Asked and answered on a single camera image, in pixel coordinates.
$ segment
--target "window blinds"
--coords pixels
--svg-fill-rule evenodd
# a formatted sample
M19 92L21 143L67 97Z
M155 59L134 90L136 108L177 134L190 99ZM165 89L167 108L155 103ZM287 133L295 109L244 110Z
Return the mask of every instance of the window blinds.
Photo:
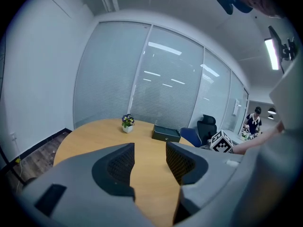
M248 101L248 93L246 90L244 90L244 93L243 93L243 100L242 100L242 103L241 103L241 107L239 109L239 117L237 119L237 123L236 123L236 126L235 126L235 129L234 129L234 133L238 134L241 127L242 127L242 123L243 123L243 119L244 117L246 116L245 115L245 112L246 112L246 106L247 106L247 101Z
M199 94L189 127L195 128L203 114L216 119L219 129L224 117L231 81L231 70L205 50Z
M234 131L235 126L238 120L238 117L240 115L240 109L243 105L243 92L244 92L244 86L240 82L240 80L237 78L237 76L232 73L232 83L231 83L231 92L229 96L229 101L226 109L225 118L223 120L222 129L223 130L230 130ZM241 107L238 107L238 110L236 114L234 115L234 108L236 100L239 101L239 105Z
M100 23L85 48L74 92L75 128L127 113L140 54L150 26Z
M131 114L163 127L187 127L201 80L203 47L153 27L143 53Z

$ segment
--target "round table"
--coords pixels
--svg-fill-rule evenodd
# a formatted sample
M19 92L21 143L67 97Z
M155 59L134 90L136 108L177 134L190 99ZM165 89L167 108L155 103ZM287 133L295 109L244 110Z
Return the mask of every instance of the round table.
M84 153L134 142L135 165L130 185L135 204L156 226L172 226L179 184L166 163L166 143L152 139L153 124L135 121L131 133L123 132L121 119L106 119L85 124L70 133L59 146L54 165ZM180 143L192 146L184 138Z

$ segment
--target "cap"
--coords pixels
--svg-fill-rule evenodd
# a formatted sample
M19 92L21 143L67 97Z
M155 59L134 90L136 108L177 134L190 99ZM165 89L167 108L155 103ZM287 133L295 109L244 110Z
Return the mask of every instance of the cap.
M255 112L260 114L261 113L261 108L260 107L256 107Z
M240 0L230 0L230 3L232 3L236 9L238 9L242 13L249 13L252 11L252 8L247 6L244 2L241 2Z

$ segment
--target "dark green box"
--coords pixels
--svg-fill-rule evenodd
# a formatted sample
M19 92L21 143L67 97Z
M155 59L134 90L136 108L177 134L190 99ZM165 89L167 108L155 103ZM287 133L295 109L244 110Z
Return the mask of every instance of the dark green box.
M177 130L155 125L152 130L152 138L165 142L179 142L181 136Z

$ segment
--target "black baseboard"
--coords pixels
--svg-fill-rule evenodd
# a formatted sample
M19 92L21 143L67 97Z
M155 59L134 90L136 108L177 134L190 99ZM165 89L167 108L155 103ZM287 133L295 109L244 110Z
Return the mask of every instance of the black baseboard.
M63 130L60 130L59 132L47 137L46 139L44 139L43 141L35 144L33 147L31 147L30 149L26 150L25 152L23 152L21 155L20 155L20 158L21 160L24 159L25 157L27 157L29 154L33 153L35 150L37 150L38 148L40 148L41 146L45 145L47 142L51 141L52 139L56 138L57 136L63 134L63 133L71 133L72 131L69 130L69 129L63 129ZM10 162L10 166L8 165L5 165L1 170L0 170L0 176L4 176L10 169L10 167L14 167L14 165L16 165L16 160L18 159L19 157L16 157L15 159L13 159L11 162Z

